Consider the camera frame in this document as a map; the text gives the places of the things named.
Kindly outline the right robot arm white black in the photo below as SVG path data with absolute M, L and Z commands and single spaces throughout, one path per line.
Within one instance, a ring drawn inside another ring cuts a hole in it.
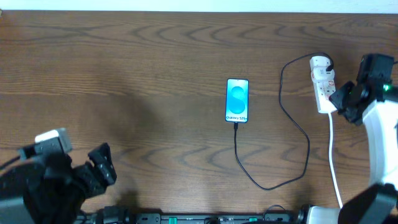
M 364 125 L 369 146 L 369 187 L 338 208 L 305 205 L 297 223 L 397 223 L 397 87 L 393 57 L 363 55 L 356 82 L 335 86 L 334 63 L 326 54 L 310 59 L 317 110 L 337 112 L 349 123 Z

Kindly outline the blue Galaxy smartphone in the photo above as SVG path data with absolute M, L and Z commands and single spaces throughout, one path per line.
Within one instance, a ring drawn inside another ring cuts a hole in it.
M 249 118 L 249 80 L 229 78 L 226 82 L 225 121 L 247 123 Z

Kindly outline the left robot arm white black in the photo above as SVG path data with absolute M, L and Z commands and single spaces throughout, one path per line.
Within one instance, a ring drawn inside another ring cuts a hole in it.
M 20 154 L 29 162 L 1 176 L 1 223 L 73 223 L 83 202 L 117 179 L 106 143 L 76 167 L 59 143 L 33 144 Z

